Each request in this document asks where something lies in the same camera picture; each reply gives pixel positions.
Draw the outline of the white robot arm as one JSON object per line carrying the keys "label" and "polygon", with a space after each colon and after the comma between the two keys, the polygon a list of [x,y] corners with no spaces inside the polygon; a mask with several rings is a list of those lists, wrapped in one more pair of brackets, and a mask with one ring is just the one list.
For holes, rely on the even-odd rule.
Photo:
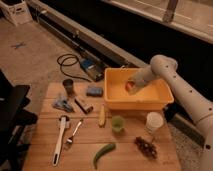
{"label": "white robot arm", "polygon": [[213,102],[179,76],[177,67],[175,59],[155,55],[149,65],[127,79],[125,89],[129,94],[135,94],[157,78],[165,80],[205,138],[199,171],[213,171]]}

